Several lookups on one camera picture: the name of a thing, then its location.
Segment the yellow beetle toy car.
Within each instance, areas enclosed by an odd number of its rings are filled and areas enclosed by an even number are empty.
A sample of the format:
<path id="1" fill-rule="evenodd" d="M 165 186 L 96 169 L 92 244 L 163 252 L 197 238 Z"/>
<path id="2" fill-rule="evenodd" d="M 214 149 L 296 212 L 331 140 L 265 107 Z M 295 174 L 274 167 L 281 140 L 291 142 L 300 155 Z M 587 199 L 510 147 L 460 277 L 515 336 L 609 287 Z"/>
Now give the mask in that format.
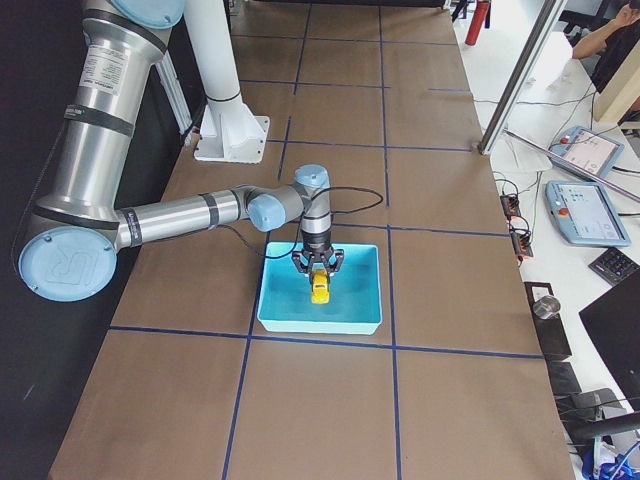
<path id="1" fill-rule="evenodd" d="M 330 302 L 330 278 L 325 269 L 316 269 L 310 276 L 311 302 L 324 305 Z"/>

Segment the turquoise plastic bin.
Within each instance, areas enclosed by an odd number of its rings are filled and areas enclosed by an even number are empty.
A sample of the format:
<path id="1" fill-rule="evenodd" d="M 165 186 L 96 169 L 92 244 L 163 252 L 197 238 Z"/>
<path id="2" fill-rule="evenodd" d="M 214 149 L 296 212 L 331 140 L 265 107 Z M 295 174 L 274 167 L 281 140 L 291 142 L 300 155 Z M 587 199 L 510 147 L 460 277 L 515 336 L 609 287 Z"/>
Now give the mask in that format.
<path id="1" fill-rule="evenodd" d="M 298 271 L 291 242 L 270 242 L 257 318 L 269 332 L 371 335 L 382 323 L 379 252 L 371 244 L 336 244 L 338 273 L 316 282 Z"/>

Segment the upper orange black connector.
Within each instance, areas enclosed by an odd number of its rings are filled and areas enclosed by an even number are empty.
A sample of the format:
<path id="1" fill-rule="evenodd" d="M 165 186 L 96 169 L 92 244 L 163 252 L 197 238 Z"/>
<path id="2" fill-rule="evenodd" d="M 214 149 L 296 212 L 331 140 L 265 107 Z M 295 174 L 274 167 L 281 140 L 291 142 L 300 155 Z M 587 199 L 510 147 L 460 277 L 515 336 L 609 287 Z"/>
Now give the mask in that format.
<path id="1" fill-rule="evenodd" d="M 501 195 L 500 202 L 506 218 L 510 219 L 511 217 L 521 215 L 520 201 L 517 194 L 512 193 Z"/>

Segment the orange black connector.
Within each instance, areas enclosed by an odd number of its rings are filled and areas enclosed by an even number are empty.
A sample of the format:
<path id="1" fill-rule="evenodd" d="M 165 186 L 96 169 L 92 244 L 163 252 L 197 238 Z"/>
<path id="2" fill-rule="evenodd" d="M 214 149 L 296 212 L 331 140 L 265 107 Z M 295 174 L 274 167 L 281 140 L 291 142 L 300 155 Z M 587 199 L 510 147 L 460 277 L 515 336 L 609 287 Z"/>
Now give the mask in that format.
<path id="1" fill-rule="evenodd" d="M 511 217 L 521 215 L 520 201 L 517 194 L 512 193 L 501 195 L 500 202 L 506 218 L 510 219 Z"/>
<path id="2" fill-rule="evenodd" d="M 510 237 L 516 258 L 520 261 L 533 257 L 531 232 L 523 229 L 511 229 Z"/>

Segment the lower orange black connector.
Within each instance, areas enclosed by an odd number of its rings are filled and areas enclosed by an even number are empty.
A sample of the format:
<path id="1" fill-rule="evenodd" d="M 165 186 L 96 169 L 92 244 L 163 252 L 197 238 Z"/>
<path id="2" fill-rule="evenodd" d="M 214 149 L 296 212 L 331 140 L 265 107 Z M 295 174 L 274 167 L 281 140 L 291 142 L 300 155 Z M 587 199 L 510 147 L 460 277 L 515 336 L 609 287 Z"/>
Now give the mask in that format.
<path id="1" fill-rule="evenodd" d="M 523 229 L 511 229 L 510 237 L 516 258 L 520 261 L 533 257 L 531 232 Z"/>

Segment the silver metal cup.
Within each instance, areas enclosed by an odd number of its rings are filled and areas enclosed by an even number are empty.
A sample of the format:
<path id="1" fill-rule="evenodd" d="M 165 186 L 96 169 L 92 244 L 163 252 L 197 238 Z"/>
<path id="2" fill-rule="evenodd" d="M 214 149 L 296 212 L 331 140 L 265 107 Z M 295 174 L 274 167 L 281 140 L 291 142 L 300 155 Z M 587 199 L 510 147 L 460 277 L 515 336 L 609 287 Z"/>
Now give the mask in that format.
<path id="1" fill-rule="evenodd" d="M 559 300 L 553 295 L 545 295 L 532 304 L 532 313 L 535 317 L 541 320 L 548 320 L 559 314 L 561 304 Z"/>

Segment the black box under cup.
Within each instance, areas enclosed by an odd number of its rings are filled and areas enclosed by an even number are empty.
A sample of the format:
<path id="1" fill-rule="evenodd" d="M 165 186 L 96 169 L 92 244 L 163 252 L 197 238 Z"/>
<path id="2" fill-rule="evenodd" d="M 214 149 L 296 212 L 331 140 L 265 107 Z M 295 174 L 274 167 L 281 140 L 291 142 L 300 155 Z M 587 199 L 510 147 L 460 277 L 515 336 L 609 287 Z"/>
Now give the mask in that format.
<path id="1" fill-rule="evenodd" d="M 554 296 L 554 291 L 550 283 L 525 281 L 526 291 L 530 309 L 533 304 L 546 295 Z M 540 319 L 532 314 L 533 323 L 538 337 L 538 342 L 544 357 L 550 361 L 563 361 L 572 355 L 569 342 L 567 340 L 560 314 L 549 319 Z"/>

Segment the lower teach pendant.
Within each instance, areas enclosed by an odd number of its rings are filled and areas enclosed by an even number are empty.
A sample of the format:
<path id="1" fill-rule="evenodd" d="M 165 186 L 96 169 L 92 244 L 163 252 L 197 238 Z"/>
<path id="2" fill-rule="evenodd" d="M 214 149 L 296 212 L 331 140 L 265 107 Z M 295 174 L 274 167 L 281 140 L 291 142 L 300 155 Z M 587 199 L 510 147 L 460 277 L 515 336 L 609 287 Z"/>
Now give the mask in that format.
<path id="1" fill-rule="evenodd" d="M 604 188 L 597 182 L 549 181 L 545 197 L 551 218 L 573 245 L 626 247 L 631 239 Z"/>

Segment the teach pendant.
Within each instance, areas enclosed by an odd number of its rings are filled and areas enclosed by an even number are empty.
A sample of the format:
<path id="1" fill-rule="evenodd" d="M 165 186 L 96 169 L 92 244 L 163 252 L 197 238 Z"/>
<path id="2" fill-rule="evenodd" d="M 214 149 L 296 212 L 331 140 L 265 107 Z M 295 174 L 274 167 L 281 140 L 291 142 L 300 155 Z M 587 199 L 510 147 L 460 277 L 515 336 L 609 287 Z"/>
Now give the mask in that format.
<path id="1" fill-rule="evenodd" d="M 573 245 L 626 247 L 631 239 L 604 188 L 597 182 L 549 181 L 545 197 L 551 218 Z"/>
<path id="2" fill-rule="evenodd" d="M 621 156 L 624 146 L 602 133 L 576 126 L 562 133 L 549 150 L 573 166 L 605 178 Z"/>

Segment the upper teach pendant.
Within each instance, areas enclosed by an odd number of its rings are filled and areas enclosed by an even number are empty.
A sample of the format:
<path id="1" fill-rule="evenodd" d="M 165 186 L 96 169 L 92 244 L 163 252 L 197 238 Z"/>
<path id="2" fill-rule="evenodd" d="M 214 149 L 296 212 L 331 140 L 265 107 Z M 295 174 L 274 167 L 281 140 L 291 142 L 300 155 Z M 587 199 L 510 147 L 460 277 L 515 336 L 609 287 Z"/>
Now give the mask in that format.
<path id="1" fill-rule="evenodd" d="M 562 133 L 549 150 L 573 166 L 605 178 L 621 156 L 624 146 L 602 133 L 576 126 Z"/>

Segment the red fire extinguisher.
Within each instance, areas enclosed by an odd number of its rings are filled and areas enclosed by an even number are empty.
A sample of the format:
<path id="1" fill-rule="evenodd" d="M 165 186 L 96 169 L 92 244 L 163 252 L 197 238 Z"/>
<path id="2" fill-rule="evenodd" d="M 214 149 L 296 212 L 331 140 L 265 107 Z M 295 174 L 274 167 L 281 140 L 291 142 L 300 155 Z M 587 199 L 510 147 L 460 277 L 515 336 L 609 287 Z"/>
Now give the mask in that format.
<path id="1" fill-rule="evenodd" d="M 471 24 L 467 31 L 465 38 L 465 44 L 468 46 L 475 46 L 479 38 L 480 32 L 483 28 L 487 28 L 490 24 L 490 1 L 477 1 L 476 7 L 473 13 Z"/>

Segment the black laptop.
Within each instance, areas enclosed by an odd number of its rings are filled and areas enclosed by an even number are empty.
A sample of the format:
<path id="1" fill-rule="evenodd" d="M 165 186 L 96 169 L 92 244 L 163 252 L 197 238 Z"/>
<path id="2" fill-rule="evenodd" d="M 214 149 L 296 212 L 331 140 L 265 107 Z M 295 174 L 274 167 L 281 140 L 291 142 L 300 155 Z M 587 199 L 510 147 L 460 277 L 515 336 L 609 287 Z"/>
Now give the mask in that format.
<path id="1" fill-rule="evenodd" d="M 579 315 L 613 379 L 638 411 L 639 272 L 605 292 Z"/>

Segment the seated person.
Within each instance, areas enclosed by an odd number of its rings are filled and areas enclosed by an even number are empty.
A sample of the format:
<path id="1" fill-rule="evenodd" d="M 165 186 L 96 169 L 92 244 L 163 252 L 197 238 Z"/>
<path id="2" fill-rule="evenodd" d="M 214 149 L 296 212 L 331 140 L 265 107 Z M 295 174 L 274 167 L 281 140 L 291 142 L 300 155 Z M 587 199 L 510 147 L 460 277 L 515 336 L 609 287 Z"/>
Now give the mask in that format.
<path id="1" fill-rule="evenodd" d="M 582 60 L 600 55 L 591 81 L 601 93 L 638 41 L 639 8 L 624 6 L 614 19 L 582 38 L 573 47 L 572 58 Z"/>

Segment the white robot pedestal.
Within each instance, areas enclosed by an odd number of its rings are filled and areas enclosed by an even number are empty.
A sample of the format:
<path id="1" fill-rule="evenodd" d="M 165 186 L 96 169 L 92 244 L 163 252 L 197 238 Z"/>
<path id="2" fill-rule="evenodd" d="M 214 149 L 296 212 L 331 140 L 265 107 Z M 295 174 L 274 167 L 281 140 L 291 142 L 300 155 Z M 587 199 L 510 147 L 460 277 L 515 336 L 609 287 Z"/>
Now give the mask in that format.
<path id="1" fill-rule="evenodd" d="M 224 3 L 188 0 L 184 19 L 207 100 L 195 158 L 259 163 L 270 120 L 243 101 Z"/>

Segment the aluminium frame post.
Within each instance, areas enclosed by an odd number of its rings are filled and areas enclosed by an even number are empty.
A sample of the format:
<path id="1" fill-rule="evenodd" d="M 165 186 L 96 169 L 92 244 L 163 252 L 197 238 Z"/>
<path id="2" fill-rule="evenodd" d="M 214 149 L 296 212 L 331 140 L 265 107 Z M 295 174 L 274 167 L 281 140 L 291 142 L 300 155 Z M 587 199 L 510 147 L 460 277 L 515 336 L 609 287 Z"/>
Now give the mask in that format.
<path id="1" fill-rule="evenodd" d="M 516 105 L 525 81 L 532 73 L 545 43 L 553 27 L 559 20 L 566 3 L 566 0 L 544 1 L 530 35 L 500 97 L 498 105 L 478 145 L 478 151 L 482 155 L 489 155 L 491 153 L 499 136 L 506 129 L 507 120 Z"/>

